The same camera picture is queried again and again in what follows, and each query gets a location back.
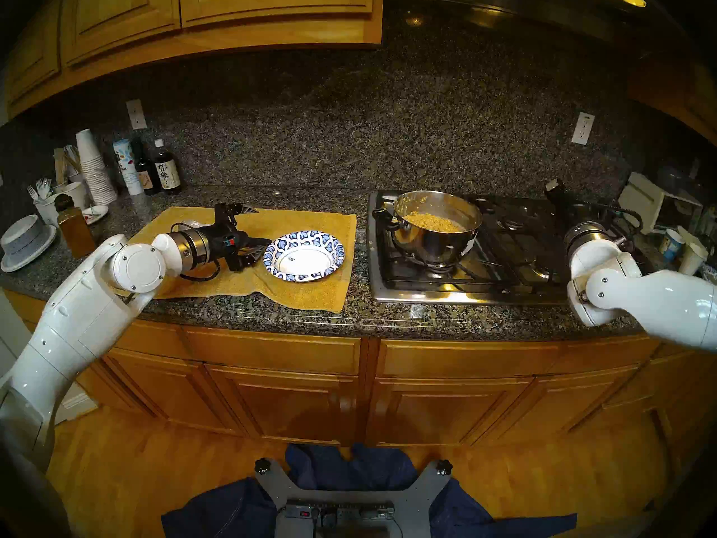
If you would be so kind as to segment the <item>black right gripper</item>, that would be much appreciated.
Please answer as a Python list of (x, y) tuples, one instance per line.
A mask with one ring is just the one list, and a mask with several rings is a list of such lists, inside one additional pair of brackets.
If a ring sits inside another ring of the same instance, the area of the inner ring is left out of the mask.
[(561, 229), (572, 229), (583, 223), (604, 224), (606, 214), (594, 203), (579, 201), (568, 192), (560, 178), (553, 178), (544, 187), (544, 194), (555, 209), (557, 224)]

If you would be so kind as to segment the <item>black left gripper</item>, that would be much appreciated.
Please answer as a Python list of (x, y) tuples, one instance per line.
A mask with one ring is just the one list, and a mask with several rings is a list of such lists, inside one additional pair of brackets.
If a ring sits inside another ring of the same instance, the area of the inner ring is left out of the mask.
[(214, 206), (215, 221), (209, 226), (209, 257), (218, 268), (221, 259), (226, 260), (231, 271), (253, 266), (263, 259), (267, 246), (246, 247), (247, 233), (237, 229), (236, 215), (255, 213), (258, 210), (241, 202)]

